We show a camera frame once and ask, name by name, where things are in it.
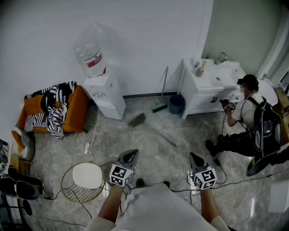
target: gold wire frame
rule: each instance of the gold wire frame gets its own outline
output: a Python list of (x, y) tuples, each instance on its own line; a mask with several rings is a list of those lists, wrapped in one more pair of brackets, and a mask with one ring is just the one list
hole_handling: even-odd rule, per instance
[[(75, 203), (87, 203), (89, 201), (92, 201), (93, 199), (95, 199), (102, 192), (104, 184), (105, 184), (104, 172), (103, 172), (103, 169), (100, 167), (101, 173), (102, 173), (102, 178), (103, 178), (101, 187), (98, 187), (96, 189), (88, 189), (88, 188), (84, 188), (84, 187), (78, 186), (73, 180), (72, 173), (71, 173), (70, 176), (68, 175), (68, 173), (69, 173), (69, 171), (72, 172), (72, 169), (75, 166), (77, 166), (79, 164), (83, 164), (83, 163), (90, 163), (90, 164), (94, 164), (94, 165), (100, 167), (99, 165), (97, 165), (95, 163), (92, 163), (92, 162), (81, 162), (81, 163), (75, 164), (72, 167), (70, 167), (65, 172), (65, 174), (63, 175), (62, 180), (61, 180), (61, 191), (62, 191), (63, 195), (68, 200), (70, 200), (72, 202), (75, 202)], [(72, 185), (70, 187), (65, 187), (64, 186), (64, 184), (65, 184), (65, 182), (64, 182), (65, 176), (70, 177), (72, 179), (72, 181), (73, 181), (73, 183), (72, 183)]]

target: green broom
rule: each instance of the green broom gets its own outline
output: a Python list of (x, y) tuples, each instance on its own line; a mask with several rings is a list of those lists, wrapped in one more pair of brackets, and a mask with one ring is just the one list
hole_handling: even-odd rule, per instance
[[(168, 66), (166, 68), (166, 75), (164, 77), (163, 92), (164, 92), (164, 86), (166, 85), (167, 75), (168, 75)], [(162, 92), (162, 97), (161, 97), (161, 103), (153, 107), (153, 113), (155, 113), (157, 111), (161, 111), (162, 109), (165, 109), (165, 108), (168, 107), (166, 105), (166, 103), (162, 103), (162, 101), (163, 101), (163, 92)]]

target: orange sofa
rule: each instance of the orange sofa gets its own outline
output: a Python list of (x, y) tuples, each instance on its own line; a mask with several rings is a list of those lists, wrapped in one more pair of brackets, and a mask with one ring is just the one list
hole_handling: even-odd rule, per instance
[[(37, 113), (44, 113), (40, 107), (43, 95), (37, 95), (30, 99), (24, 99), (18, 127), (24, 130), (27, 116)], [(74, 94), (69, 95), (69, 107), (65, 123), (62, 125), (64, 132), (82, 132), (89, 103), (89, 97), (86, 95), (81, 86), (75, 88)], [(60, 108), (61, 103), (56, 102), (55, 107)], [(47, 128), (34, 128), (33, 132), (48, 132)]]

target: white shirt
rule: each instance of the white shirt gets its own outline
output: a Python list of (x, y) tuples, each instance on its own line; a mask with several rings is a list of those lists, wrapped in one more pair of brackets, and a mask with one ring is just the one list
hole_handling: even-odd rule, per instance
[[(260, 95), (258, 93), (254, 93), (250, 97), (252, 97), (254, 100), (256, 100), (256, 102), (259, 104), (261, 102), (263, 102), (262, 95)], [(241, 119), (241, 108), (242, 108), (243, 123), (246, 125), (246, 127), (248, 129), (251, 129), (252, 127), (254, 127), (254, 113), (255, 113), (255, 110), (257, 107), (250, 100), (243, 99), (241, 102), (239, 102), (236, 105), (236, 108), (232, 113), (233, 119), (235, 119), (235, 120)]]
[(94, 217), (86, 231), (229, 231), (221, 217), (209, 224), (165, 184), (134, 189), (116, 224)]

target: black backpack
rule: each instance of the black backpack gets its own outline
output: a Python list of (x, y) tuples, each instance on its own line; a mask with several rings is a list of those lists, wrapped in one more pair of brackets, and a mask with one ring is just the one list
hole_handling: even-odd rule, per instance
[(258, 104), (249, 97), (255, 106), (254, 126), (249, 131), (252, 142), (261, 157), (276, 154), (281, 147), (281, 118), (273, 111), (271, 104), (263, 97), (263, 102)]

